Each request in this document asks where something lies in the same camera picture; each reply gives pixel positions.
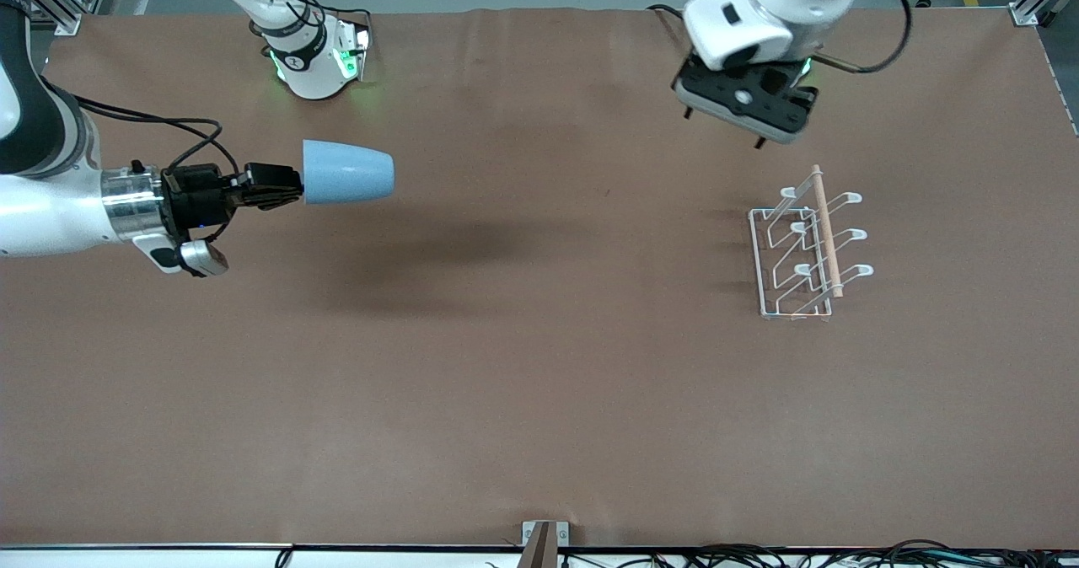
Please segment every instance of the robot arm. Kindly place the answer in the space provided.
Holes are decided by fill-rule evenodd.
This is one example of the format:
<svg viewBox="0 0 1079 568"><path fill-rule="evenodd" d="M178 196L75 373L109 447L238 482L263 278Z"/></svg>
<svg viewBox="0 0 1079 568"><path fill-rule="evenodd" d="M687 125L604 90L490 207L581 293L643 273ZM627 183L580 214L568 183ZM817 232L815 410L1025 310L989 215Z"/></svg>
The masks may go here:
<svg viewBox="0 0 1079 568"><path fill-rule="evenodd" d="M337 94L359 79L370 27L336 18L314 0L232 0L270 44L277 76L301 98Z"/></svg>
<svg viewBox="0 0 1079 568"><path fill-rule="evenodd" d="M807 59L855 0L689 0L694 50L673 89L693 110L789 144L817 99L798 85Z"/></svg>
<svg viewBox="0 0 1079 568"><path fill-rule="evenodd" d="M28 0L0 0L0 256L131 242L166 273L216 275L228 262L192 229L302 194L299 173L281 165L227 176L214 164L103 171L93 121L33 70L28 13Z"/></svg>

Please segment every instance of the wooden rod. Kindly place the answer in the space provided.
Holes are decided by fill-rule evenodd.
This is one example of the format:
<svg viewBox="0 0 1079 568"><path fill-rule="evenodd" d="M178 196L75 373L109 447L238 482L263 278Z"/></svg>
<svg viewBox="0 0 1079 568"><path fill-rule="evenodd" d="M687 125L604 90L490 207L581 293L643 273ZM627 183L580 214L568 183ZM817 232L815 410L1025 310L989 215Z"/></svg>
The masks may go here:
<svg viewBox="0 0 1079 568"><path fill-rule="evenodd" d="M835 238L832 236L832 218L828 214L828 195L824 194L824 176L820 165L812 166L812 189L817 193L817 218L820 219L820 232L824 239L824 258L828 259L829 286L833 287L832 297L843 298L843 282L839 280L839 260L835 253Z"/></svg>

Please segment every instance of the blue cup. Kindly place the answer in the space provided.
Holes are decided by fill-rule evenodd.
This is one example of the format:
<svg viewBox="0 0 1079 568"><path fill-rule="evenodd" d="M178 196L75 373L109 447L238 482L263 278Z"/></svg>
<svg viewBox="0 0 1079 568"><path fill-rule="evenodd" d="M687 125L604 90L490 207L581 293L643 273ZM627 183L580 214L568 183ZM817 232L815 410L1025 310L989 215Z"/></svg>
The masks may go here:
<svg viewBox="0 0 1079 568"><path fill-rule="evenodd" d="M394 192L394 158L354 145L303 141L303 194L311 204L349 203Z"/></svg>

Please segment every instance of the green led light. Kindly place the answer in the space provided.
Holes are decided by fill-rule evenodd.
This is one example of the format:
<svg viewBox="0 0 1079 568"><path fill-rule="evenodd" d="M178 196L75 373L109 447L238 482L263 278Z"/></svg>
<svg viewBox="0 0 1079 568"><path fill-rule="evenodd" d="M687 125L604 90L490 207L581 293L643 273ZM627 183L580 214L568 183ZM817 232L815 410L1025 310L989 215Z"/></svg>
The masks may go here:
<svg viewBox="0 0 1079 568"><path fill-rule="evenodd" d="M281 63L277 62L277 56L274 55L273 51L270 52L270 60L273 60L273 66L277 69L277 79L287 83L287 80L285 79L285 71L281 70Z"/></svg>
<svg viewBox="0 0 1079 568"><path fill-rule="evenodd" d="M358 75L359 71L356 70L356 57L351 52L333 50L333 53L336 54L334 58L338 62L338 66L341 68L341 75L345 79L352 79Z"/></svg>

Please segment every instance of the brown table surface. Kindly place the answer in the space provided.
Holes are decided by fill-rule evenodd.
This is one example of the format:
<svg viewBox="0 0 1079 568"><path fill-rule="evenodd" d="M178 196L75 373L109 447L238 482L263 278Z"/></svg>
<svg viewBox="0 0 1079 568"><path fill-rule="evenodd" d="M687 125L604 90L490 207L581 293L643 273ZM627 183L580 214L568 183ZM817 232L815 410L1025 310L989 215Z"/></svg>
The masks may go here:
<svg viewBox="0 0 1079 568"><path fill-rule="evenodd" d="M1079 546L1079 145L1034 29L919 11L805 137L689 121L644 12L377 16L373 85L302 102L246 18L100 17L58 84L394 154L398 189L242 212L211 280L134 248L4 260L5 542ZM898 12L829 51L870 63ZM108 165L175 130L100 122ZM757 314L747 208L819 163L876 275Z"/></svg>

